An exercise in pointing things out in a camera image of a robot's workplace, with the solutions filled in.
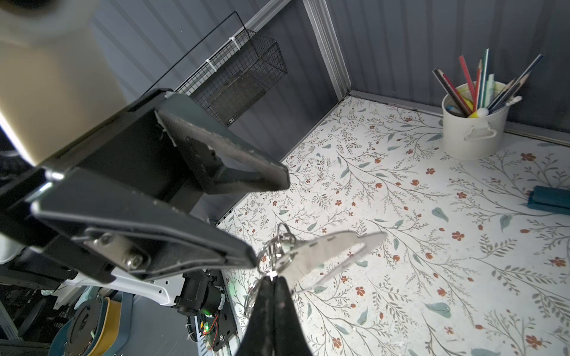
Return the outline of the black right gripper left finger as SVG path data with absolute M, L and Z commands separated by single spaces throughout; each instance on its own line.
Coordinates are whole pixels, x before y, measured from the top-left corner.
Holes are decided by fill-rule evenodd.
M 259 283 L 255 305 L 237 356 L 274 355 L 275 284 L 275 277 L 264 277 Z

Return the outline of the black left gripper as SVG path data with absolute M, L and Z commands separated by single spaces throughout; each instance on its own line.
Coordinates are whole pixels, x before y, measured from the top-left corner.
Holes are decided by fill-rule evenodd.
M 165 93 L 138 99 L 46 166 L 30 166 L 1 135 L 1 284 L 59 285 L 80 272 L 110 283 L 115 267 L 139 280 L 256 267 L 251 246 L 186 214 L 203 192 L 154 115 Z M 47 173 L 69 169 L 27 202 Z

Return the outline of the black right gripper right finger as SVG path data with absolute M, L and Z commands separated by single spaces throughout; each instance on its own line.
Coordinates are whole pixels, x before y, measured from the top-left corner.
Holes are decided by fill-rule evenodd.
M 274 338 L 275 355 L 311 356 L 298 320 L 291 293 L 284 277 L 277 277 L 274 286 Z

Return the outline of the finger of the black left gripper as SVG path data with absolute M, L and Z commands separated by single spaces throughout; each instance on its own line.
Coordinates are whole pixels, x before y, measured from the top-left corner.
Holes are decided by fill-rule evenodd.
M 286 166 L 234 135 L 189 96 L 172 93 L 154 112 L 203 192 L 232 194 L 290 187 Z

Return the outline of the silver metal carabiner key holder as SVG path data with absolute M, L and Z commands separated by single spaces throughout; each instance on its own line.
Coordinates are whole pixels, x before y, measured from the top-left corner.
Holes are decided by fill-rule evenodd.
M 264 243 L 258 253 L 259 278 L 250 287 L 244 305 L 249 317 L 263 277 L 284 277 L 289 291 L 294 295 L 304 289 L 320 289 L 380 246 L 387 233 L 378 231 L 360 235 L 355 231 L 337 231 L 312 240 L 302 240 L 281 222 L 277 235 Z

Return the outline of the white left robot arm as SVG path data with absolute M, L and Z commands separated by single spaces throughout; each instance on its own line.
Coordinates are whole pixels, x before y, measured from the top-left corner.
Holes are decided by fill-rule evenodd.
M 213 353 L 239 330 L 222 272 L 245 242 L 191 214 L 203 195 L 282 191 L 287 168 L 192 98 L 153 90 L 1 187 L 1 282 L 109 289 L 65 327 L 65 355 L 112 355 L 135 296 L 175 309 Z

